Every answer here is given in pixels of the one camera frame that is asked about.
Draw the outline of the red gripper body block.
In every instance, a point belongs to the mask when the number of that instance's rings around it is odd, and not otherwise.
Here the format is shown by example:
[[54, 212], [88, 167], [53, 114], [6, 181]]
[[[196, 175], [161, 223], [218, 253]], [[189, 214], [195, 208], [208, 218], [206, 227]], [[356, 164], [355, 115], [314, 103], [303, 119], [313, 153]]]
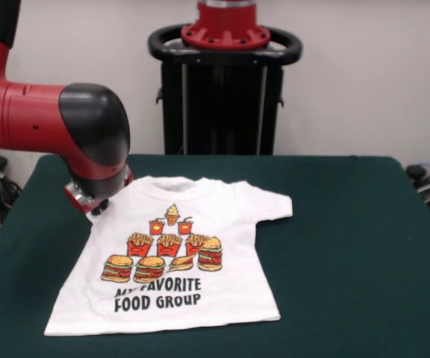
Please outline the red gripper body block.
[[116, 175], [104, 180], [86, 180], [84, 185], [71, 180], [64, 187], [64, 193], [70, 202], [82, 213], [91, 210], [103, 200], [109, 200], [134, 179], [129, 166], [124, 166]]

